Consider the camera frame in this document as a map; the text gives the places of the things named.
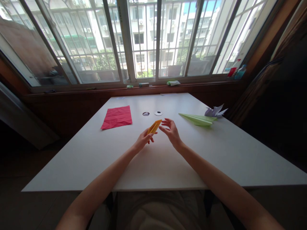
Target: forearm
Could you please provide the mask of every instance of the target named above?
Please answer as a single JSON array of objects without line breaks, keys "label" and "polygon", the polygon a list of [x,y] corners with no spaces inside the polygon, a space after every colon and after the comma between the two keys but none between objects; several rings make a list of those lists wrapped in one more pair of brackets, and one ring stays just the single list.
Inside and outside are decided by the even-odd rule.
[{"label": "forearm", "polygon": [[246,228],[261,229],[263,228],[261,224],[268,222],[282,229],[265,208],[239,184],[185,144],[175,148],[198,173],[210,190],[238,217]]},{"label": "forearm", "polygon": [[96,177],[70,205],[57,229],[85,229],[95,210],[106,199],[137,153],[131,147]]}]

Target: person's left hand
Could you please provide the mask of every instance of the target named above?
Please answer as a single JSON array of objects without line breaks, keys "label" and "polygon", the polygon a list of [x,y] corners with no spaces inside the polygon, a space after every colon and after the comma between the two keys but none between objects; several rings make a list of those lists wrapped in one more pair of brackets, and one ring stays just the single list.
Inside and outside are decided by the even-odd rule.
[{"label": "person's left hand", "polygon": [[138,137],[137,141],[134,143],[133,147],[139,152],[141,151],[144,146],[146,145],[146,143],[150,143],[150,140],[151,142],[154,142],[153,140],[153,135],[154,134],[147,134],[147,131],[148,131],[149,128],[145,129],[144,132],[142,132],[140,134],[140,136]]}]

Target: red origami paper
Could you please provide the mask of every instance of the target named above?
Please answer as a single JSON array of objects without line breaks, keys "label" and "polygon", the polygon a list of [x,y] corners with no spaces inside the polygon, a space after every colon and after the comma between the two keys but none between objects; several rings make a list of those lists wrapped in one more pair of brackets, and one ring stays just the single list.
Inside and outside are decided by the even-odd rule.
[{"label": "red origami paper", "polygon": [[108,109],[101,129],[110,129],[132,124],[130,106]]}]

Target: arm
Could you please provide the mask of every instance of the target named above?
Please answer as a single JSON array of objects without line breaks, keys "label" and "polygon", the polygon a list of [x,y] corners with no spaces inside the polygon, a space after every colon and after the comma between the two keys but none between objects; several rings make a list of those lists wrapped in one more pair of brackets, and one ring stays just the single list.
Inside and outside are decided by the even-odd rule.
[{"label": "arm", "polygon": [[168,136],[174,148],[247,229],[283,229],[245,189],[186,146],[173,120],[166,118],[162,125],[168,127],[159,128]]},{"label": "arm", "polygon": [[56,230],[86,229],[90,218],[111,192],[130,161],[143,149],[146,143],[149,144],[150,140],[154,142],[152,138],[153,134],[146,135],[147,130],[148,129],[141,133],[130,149],[105,169],[83,190],[66,210]]}]

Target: folded yellow paper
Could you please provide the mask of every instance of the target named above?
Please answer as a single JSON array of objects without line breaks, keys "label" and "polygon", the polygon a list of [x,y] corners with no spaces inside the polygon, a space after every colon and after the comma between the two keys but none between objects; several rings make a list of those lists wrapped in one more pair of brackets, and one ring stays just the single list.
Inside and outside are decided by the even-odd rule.
[{"label": "folded yellow paper", "polygon": [[148,129],[147,135],[150,134],[150,133],[155,134],[155,132],[157,131],[159,125],[161,124],[161,121],[162,121],[162,120],[155,121],[155,122],[153,123],[153,125]]}]

